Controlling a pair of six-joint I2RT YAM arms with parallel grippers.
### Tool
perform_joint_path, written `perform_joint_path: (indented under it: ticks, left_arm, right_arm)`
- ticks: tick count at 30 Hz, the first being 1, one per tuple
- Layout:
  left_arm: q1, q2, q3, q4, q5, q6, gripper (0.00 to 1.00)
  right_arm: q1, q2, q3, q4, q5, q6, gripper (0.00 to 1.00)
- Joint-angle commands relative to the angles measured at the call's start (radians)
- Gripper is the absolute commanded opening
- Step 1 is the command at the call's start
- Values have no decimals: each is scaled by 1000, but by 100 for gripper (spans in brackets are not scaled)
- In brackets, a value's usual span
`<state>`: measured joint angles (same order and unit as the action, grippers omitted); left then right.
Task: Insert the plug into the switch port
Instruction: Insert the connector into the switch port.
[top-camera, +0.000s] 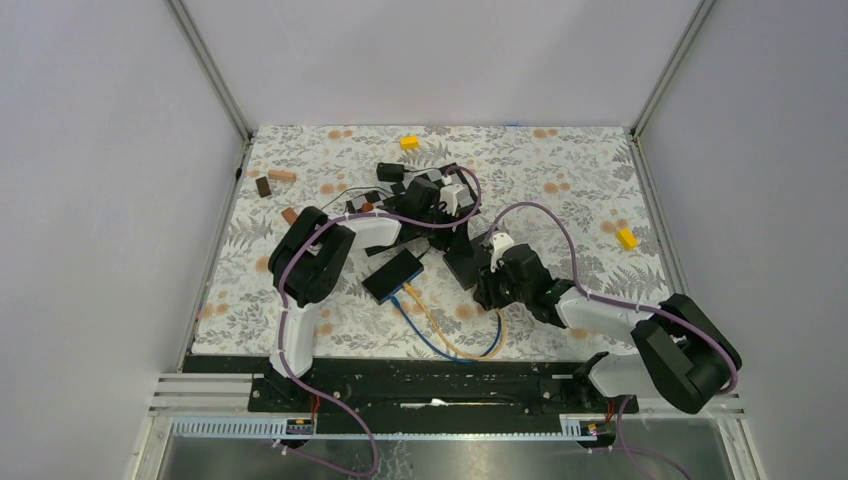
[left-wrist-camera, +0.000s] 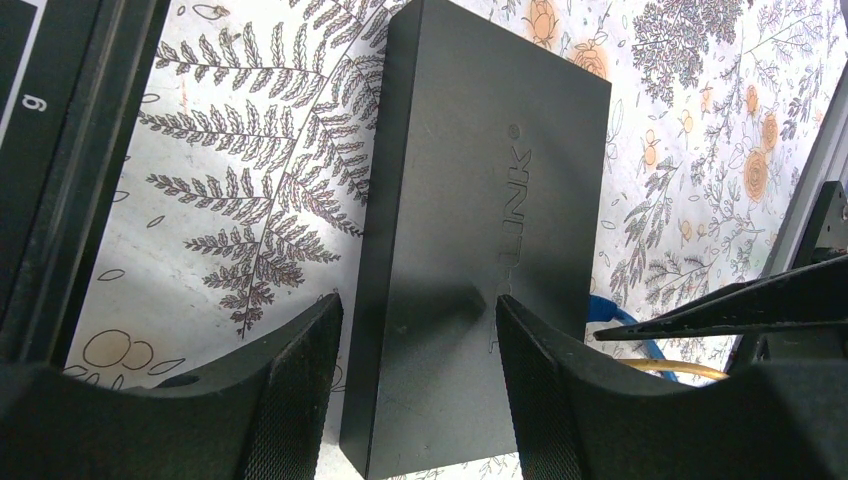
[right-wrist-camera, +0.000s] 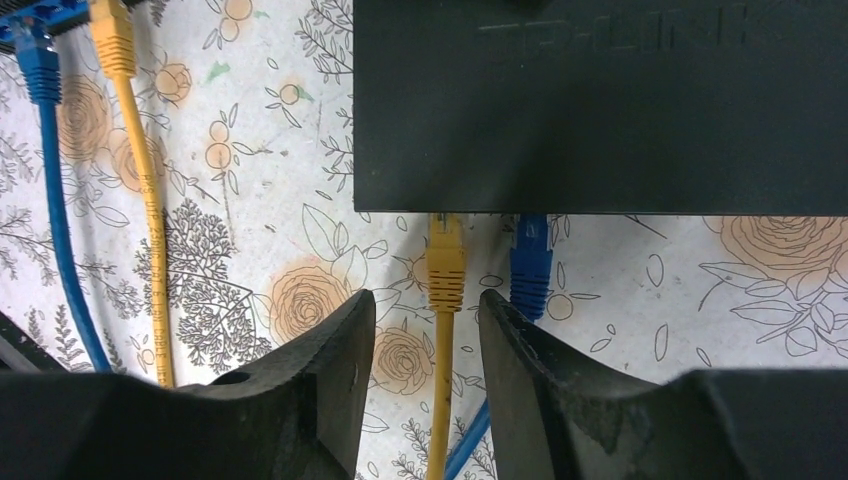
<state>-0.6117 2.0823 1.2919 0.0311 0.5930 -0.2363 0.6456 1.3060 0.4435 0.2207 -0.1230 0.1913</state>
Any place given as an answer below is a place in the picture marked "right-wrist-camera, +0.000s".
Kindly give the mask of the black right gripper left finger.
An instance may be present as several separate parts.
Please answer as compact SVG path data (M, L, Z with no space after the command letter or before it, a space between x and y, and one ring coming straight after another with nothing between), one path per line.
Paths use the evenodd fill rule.
M351 479L372 365L363 290L207 385L1 370L5 479Z

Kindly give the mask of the small black network switch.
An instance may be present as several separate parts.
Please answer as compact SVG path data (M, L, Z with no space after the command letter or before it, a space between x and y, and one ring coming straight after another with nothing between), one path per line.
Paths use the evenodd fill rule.
M89 21L86 0L1 0L1 53L14 53L10 19L31 17L42 21L51 36L62 35Z

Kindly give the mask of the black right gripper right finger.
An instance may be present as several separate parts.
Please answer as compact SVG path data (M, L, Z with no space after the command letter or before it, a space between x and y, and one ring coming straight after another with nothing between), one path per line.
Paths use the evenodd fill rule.
M657 385L528 321L495 290L479 335L502 479L843 479L843 369L693 370Z

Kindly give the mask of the large black network switch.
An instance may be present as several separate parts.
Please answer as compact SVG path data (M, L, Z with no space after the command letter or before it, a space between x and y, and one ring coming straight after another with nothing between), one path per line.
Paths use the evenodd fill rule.
M847 212L843 1L358 1L354 206Z

